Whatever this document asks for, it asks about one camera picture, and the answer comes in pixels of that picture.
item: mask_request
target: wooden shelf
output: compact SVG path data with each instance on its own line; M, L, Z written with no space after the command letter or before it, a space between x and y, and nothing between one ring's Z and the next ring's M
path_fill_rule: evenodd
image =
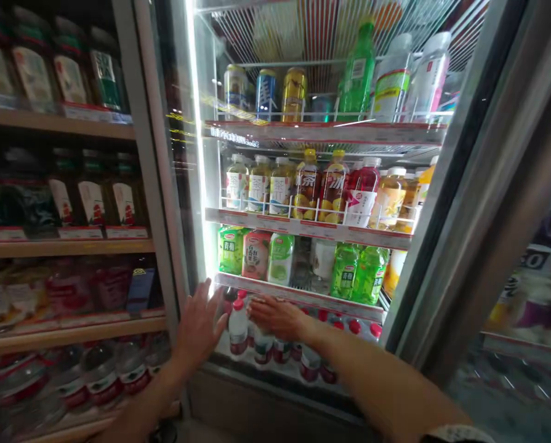
M0 258L145 252L154 252L154 243L151 239L0 242Z
M135 140L135 130L132 125L70 119L31 111L0 109L0 126Z
M65 346L84 341L103 340L166 329L166 317L153 317L140 320L128 320L94 326L57 329L48 332L28 333L0 337L0 356L11 353L27 352L34 349Z

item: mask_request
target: bottle cap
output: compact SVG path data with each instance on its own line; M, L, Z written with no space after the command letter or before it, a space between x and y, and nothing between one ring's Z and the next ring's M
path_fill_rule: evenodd
M451 41L452 34L450 32L437 33L427 40L427 43L423 46L423 54L430 54L436 50L447 50Z
M387 54L392 52L410 51L411 44L412 36L409 33L399 34L390 42Z
M364 157L363 165L368 167L378 167L382 164L382 159L380 157Z
M237 301L232 303L232 307L234 307L235 311L242 311L242 309L244 308L244 302L238 299Z
M394 167L394 168L388 169L388 175L405 175L405 174L406 174L405 168Z

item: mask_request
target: green bottle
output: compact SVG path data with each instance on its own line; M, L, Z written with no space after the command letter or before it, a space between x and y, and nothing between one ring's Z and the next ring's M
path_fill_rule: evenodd
M351 299L364 305L375 305L388 264L388 249L367 246L360 254Z
M345 66L339 85L339 113L365 113L376 64L376 50L372 43L374 17L366 17L360 24L355 47ZM337 121L357 121L359 116L338 116Z
M339 243L335 251L335 265L332 271L331 295L350 300L355 283L355 273L360 259L357 245Z

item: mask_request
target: shelf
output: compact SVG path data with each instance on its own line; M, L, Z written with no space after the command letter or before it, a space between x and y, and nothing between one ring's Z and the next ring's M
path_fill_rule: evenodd
M408 250L411 245L411 235L409 234L298 220L296 218L274 217L252 212L206 208L206 220L225 225L244 226L271 232L379 246L388 249Z
M135 140L135 130L132 125L88 121L22 110L0 108L0 126Z
M85 441L88 437L104 431L127 405L124 401L119 407L103 414L98 413L95 408L78 416L68 414L62 420L47 430L47 434L31 436L31 434L19 443L78 443ZM162 414L162 418L176 417L180 415L180 403L175 401Z
M151 239L0 242L0 258L146 252L154 252L154 243Z
M362 305L361 303L342 300L340 298L330 297L329 295L280 286L274 283L253 280L226 273L217 273L214 281L216 284L246 289L247 291L253 293L265 293L273 297L280 297L289 301L295 301L301 303L302 305L326 309L327 311L333 313L344 314L379 324L383 324L384 320L386 320L387 312L380 306Z
M166 318L163 315L164 309L161 311L158 309L151 309L149 312L155 312L157 316L131 320L127 313L92 314L90 316L74 317L71 320L75 322L78 320L96 321L96 318L98 318L101 324L85 327L68 327L64 326L63 320L50 321L46 324L51 324L53 322L53 330L25 333L22 335L8 335L5 337L0 335L0 356L36 349L52 348L55 346L71 345L73 343L82 343L85 341L121 337L123 335L166 330Z

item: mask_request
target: white bottle cap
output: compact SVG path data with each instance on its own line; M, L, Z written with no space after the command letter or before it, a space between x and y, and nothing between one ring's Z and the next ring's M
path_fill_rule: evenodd
M409 33L399 34L390 42L387 53L410 51L411 44L412 36Z
M437 33L427 40L427 43L423 46L423 54L431 54L436 50L447 50L451 41L452 34L450 32Z
M394 167L388 169L388 175L404 175L406 174L406 168Z

